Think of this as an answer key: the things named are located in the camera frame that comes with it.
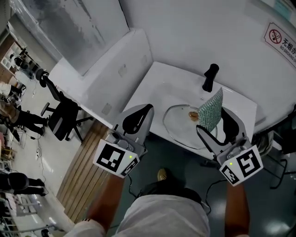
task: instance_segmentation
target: office chair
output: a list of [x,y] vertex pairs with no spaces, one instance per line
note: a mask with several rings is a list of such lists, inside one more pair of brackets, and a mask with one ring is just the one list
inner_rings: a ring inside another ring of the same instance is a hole
[[49,103],[47,102],[41,111],[41,116],[44,115],[45,111],[53,112],[50,116],[48,126],[60,141],[64,139],[64,137],[66,137],[66,141],[69,141],[69,135],[72,129],[75,130],[79,139],[83,141],[77,129],[77,125],[81,125],[82,122],[87,120],[93,120],[93,117],[76,120],[78,111],[81,110],[81,107],[79,107],[76,102],[65,97],[62,91],[58,91],[54,83],[52,83],[52,81],[48,78],[48,75],[48,72],[43,69],[39,69],[36,72],[36,79],[40,81],[40,84],[43,87],[46,85],[54,99],[60,103],[56,109],[53,109],[49,107]]

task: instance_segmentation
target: black faucet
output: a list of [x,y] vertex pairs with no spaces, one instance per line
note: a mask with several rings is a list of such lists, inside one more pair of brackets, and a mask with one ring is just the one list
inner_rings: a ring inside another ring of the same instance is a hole
[[213,89],[213,81],[219,71],[219,66],[217,64],[211,64],[209,70],[204,73],[206,77],[205,82],[203,84],[203,90],[207,92],[212,92]]

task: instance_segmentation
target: person's arm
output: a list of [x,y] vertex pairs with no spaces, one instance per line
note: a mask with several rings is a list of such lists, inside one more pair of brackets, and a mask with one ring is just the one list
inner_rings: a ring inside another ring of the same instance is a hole
[[247,235],[249,225],[250,213],[244,186],[233,187],[227,182],[225,237]]
[[87,213],[86,218],[100,223],[106,233],[116,213],[121,198],[123,183],[124,179],[111,174],[102,193],[98,199],[93,201]]

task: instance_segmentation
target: red circle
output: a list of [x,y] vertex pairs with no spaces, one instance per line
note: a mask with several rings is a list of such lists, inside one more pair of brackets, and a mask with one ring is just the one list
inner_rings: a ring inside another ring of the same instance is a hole
[[269,31],[269,39],[275,44],[282,42],[282,36],[280,32],[274,29]]

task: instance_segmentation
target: white t-shirt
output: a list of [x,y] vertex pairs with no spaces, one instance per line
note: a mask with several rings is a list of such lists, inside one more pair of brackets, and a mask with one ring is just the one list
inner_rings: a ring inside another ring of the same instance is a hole
[[9,96],[11,85],[4,82],[0,82],[0,93],[5,96]]
[[[78,223],[66,237],[103,237],[104,228],[93,220]],[[209,237],[207,215],[197,202],[172,195],[146,195],[127,210],[115,237]]]

